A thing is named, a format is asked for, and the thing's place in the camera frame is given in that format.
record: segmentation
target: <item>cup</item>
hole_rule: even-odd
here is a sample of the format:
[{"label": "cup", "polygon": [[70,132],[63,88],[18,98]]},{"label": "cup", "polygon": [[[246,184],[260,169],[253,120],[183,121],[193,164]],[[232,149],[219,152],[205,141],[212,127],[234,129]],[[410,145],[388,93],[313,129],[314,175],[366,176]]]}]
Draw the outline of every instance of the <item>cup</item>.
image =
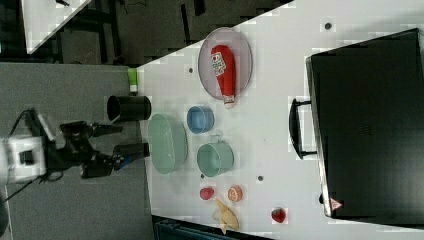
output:
[{"label": "cup", "polygon": [[197,151],[197,165],[207,177],[215,177],[228,172],[234,165],[231,147],[222,142],[220,136],[213,143],[202,145]]},{"label": "cup", "polygon": [[152,105],[145,96],[111,96],[107,100],[107,116],[112,122],[147,120],[151,113]]},{"label": "cup", "polygon": [[202,188],[202,190],[200,190],[200,198],[203,200],[209,200],[213,196],[214,192],[215,191],[211,187]]},{"label": "cup", "polygon": [[212,129],[215,118],[210,108],[194,106],[188,110],[187,125],[194,134],[200,134]]}]

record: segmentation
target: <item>suitcase handle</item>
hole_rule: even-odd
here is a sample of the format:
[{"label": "suitcase handle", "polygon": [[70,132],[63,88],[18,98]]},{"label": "suitcase handle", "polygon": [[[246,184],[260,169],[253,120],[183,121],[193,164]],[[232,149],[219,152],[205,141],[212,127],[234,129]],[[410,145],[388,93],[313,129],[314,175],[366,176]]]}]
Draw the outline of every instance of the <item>suitcase handle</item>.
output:
[{"label": "suitcase handle", "polygon": [[297,108],[300,106],[309,105],[309,104],[311,104],[311,101],[299,102],[296,99],[293,99],[292,105],[290,107],[290,115],[289,115],[290,138],[292,140],[294,150],[296,150],[296,153],[300,157],[300,159],[303,159],[303,157],[306,155],[317,154],[316,151],[306,152],[306,151],[303,151],[303,148],[302,148],[302,133],[300,130],[299,112]]}]

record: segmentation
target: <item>warning label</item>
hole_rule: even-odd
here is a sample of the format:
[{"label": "warning label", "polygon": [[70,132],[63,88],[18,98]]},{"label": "warning label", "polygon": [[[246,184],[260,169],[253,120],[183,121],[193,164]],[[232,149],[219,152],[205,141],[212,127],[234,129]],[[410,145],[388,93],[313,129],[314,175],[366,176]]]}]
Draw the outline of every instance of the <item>warning label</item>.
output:
[{"label": "warning label", "polygon": [[337,209],[339,209],[343,206],[341,203],[337,202],[336,200],[334,200],[332,198],[330,198],[330,203],[331,203],[331,209],[333,211],[335,211],[335,210],[337,210]]}]

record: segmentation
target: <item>plate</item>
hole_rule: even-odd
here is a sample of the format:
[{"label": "plate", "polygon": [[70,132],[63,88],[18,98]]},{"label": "plate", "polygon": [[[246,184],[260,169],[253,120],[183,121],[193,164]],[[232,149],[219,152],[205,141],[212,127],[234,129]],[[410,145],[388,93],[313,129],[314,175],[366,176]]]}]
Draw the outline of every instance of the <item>plate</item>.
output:
[{"label": "plate", "polygon": [[202,44],[199,53],[199,76],[205,90],[214,98],[223,100],[215,72],[212,68],[211,50],[216,45],[228,46],[236,65],[236,95],[240,95],[252,74],[252,53],[244,36],[231,28],[218,28],[211,32]]}]

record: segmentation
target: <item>bowl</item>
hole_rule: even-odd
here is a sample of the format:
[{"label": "bowl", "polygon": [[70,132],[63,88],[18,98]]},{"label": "bowl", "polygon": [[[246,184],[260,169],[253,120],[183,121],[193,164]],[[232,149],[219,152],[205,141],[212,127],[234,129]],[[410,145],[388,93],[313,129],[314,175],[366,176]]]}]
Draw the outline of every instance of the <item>bowl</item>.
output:
[{"label": "bowl", "polygon": [[188,110],[187,125],[194,134],[200,134],[212,129],[215,118],[210,108],[194,106]]},{"label": "bowl", "polygon": [[147,127],[150,154],[155,169],[169,174],[187,158],[187,136],[184,126],[174,118],[155,114]]},{"label": "bowl", "polygon": [[202,145],[197,151],[197,166],[206,177],[216,177],[231,170],[234,155],[231,147],[220,140]]}]

